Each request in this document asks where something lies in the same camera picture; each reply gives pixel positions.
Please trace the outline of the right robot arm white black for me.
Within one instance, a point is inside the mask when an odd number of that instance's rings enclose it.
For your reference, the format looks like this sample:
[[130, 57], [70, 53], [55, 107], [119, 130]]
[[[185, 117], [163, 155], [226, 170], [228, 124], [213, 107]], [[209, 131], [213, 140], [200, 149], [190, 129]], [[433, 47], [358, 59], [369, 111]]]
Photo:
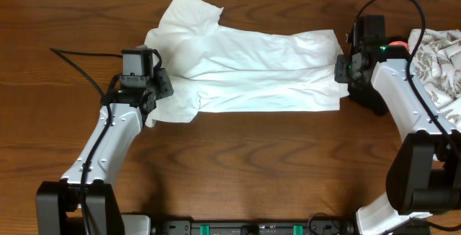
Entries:
[[335, 81], [378, 115], [389, 112], [402, 145], [385, 192], [355, 213], [356, 234], [427, 231], [426, 218], [460, 209], [460, 132], [432, 104], [401, 45], [372, 45], [339, 55]]

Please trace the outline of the white t-shirt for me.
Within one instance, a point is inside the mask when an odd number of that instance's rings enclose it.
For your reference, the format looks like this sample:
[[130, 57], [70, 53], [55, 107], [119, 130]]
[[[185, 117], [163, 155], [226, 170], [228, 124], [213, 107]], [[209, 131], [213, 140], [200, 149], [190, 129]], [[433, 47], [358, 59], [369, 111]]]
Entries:
[[340, 108], [334, 79], [341, 47], [332, 30], [270, 35], [220, 25], [222, 9], [173, 0], [145, 43], [156, 49], [174, 93], [148, 115], [188, 123], [199, 112], [320, 112]]

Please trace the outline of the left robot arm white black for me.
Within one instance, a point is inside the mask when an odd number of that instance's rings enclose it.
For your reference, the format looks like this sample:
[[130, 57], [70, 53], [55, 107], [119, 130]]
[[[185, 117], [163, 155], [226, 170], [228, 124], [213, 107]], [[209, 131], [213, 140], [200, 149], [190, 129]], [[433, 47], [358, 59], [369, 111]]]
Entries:
[[151, 218], [121, 213], [113, 186], [135, 137], [158, 100], [171, 96], [165, 69], [116, 75], [102, 96], [98, 123], [83, 151], [57, 182], [36, 193], [40, 234], [151, 234]]

